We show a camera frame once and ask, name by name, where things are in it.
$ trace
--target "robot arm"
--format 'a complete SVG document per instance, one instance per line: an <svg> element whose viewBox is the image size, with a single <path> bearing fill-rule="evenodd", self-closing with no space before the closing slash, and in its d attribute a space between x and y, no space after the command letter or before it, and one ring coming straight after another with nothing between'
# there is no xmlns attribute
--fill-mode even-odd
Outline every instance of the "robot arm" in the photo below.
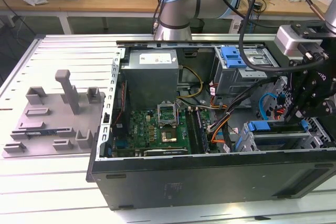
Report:
<svg viewBox="0 0 336 224"><path fill-rule="evenodd" d="M235 5L237 0L229 0ZM223 18L230 13L223 0L164 0L155 40L191 40L190 19Z"/></svg>
<svg viewBox="0 0 336 224"><path fill-rule="evenodd" d="M291 93L291 105L286 122L336 114L336 0L324 18L325 21L297 22L278 30L276 43L282 52L292 56L299 51L303 55L303 60L290 60L291 66L324 59L324 64L317 68L289 75L287 90Z"/></svg>

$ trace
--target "screw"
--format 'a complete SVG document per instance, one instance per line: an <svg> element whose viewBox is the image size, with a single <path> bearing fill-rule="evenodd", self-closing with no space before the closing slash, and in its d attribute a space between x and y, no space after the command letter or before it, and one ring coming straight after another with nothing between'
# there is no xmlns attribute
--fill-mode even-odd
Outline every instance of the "screw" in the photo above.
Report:
<svg viewBox="0 0 336 224"><path fill-rule="evenodd" d="M313 55L311 55L309 52L306 52L305 55L307 56L308 59L310 59L310 60L313 59Z"/></svg>

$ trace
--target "motherboard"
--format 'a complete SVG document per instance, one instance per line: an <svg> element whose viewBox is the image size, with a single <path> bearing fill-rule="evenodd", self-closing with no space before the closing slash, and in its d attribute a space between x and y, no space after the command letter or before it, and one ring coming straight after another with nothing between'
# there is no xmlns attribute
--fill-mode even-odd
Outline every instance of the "motherboard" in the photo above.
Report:
<svg viewBox="0 0 336 224"><path fill-rule="evenodd" d="M176 115L162 108L131 111L129 134L117 137L114 153L118 157L206 153L205 130L211 122L208 111L176 109L175 112Z"/></svg>

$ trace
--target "gray power supply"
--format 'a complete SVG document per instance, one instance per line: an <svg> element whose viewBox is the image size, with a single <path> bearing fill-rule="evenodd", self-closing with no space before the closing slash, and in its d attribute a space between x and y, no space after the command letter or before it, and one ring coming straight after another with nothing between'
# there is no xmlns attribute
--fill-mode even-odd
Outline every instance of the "gray power supply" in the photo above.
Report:
<svg viewBox="0 0 336 224"><path fill-rule="evenodd" d="M122 71L132 110L153 110L163 101L176 100L179 63L175 50L133 50Z"/></svg>

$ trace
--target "floor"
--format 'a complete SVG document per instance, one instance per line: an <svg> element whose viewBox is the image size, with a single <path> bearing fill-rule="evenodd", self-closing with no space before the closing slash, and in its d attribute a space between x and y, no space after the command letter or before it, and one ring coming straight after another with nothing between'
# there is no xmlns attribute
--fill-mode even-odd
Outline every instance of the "floor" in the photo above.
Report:
<svg viewBox="0 0 336 224"><path fill-rule="evenodd" d="M109 29L104 30L101 18L72 17L69 19L75 34L149 34L151 32L151 18L108 18ZM36 34L63 34L59 19L56 17L26 17L25 22L35 31ZM203 33L223 34L229 31L230 20L206 19ZM194 20L191 26L198 26ZM263 21L263 24L281 25L283 22ZM0 85L6 80L11 70L24 54L29 42L34 35L21 25L20 19L16 21L13 29L3 29L0 33ZM256 27L255 33L272 34L276 29Z"/></svg>

